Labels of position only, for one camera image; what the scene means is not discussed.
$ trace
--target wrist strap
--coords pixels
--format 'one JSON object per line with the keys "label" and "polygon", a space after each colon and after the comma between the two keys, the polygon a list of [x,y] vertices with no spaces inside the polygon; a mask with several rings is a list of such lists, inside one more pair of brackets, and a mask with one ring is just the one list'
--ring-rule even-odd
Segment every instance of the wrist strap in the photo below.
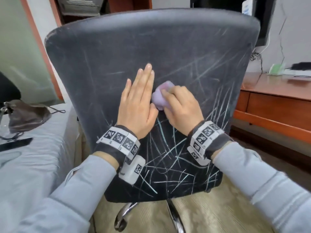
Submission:
{"label": "wrist strap", "polygon": [[212,121],[201,121],[188,135],[191,151],[203,160],[211,159],[212,154],[232,140]]}
{"label": "wrist strap", "polygon": [[131,164],[140,142],[133,132],[122,125],[111,127],[99,140],[94,151],[102,151],[113,156],[123,166]]}

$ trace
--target hand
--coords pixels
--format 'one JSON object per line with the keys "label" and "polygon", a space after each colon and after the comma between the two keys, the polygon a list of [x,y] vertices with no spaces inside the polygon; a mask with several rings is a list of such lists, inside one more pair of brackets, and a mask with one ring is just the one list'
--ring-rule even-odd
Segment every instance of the hand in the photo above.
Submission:
{"label": "hand", "polygon": [[204,120],[199,102],[185,86],[174,86],[169,91],[162,90],[161,93],[172,108],[164,108],[169,123],[188,136],[191,130]]}
{"label": "hand", "polygon": [[126,81],[119,106],[117,125],[130,129],[138,139],[144,138],[156,122],[159,111],[150,104],[155,73],[152,65],[139,69],[133,85]]}

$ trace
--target brown bag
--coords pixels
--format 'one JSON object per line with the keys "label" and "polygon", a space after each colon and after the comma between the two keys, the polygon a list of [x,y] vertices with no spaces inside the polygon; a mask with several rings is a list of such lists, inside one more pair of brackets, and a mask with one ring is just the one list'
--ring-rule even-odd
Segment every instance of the brown bag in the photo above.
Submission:
{"label": "brown bag", "polygon": [[44,105],[28,105],[21,100],[5,102],[10,133],[27,132],[48,121],[52,114]]}

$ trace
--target wrist-mounted device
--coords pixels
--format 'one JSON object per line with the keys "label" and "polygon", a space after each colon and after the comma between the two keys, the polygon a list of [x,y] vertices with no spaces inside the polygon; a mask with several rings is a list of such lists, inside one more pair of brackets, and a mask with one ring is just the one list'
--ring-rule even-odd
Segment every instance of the wrist-mounted device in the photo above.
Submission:
{"label": "wrist-mounted device", "polygon": [[189,133],[188,141],[189,153],[201,166],[206,166],[213,153],[232,139],[212,121],[201,121]]}
{"label": "wrist-mounted device", "polygon": [[119,178],[135,184],[146,160],[137,155],[140,142],[136,135],[125,126],[116,125],[96,142],[94,151],[102,151],[114,157],[120,166]]}

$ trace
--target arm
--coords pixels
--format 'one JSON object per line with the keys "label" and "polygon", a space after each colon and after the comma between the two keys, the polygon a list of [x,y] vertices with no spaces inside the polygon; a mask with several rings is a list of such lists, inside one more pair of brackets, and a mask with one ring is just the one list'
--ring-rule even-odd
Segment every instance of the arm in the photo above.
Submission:
{"label": "arm", "polygon": [[[169,122],[184,135],[204,120],[199,103],[185,87],[175,86],[162,95],[172,108],[164,110]],[[311,194],[255,151],[228,141],[211,159],[280,232],[311,232]]]}
{"label": "arm", "polygon": [[[121,96],[117,125],[130,130],[138,139],[153,127],[158,110],[150,104],[154,72],[147,64],[139,69],[133,85],[128,79]],[[95,152],[69,172],[64,182],[20,222],[14,232],[88,232],[91,218],[104,192],[116,175],[122,157]]]}

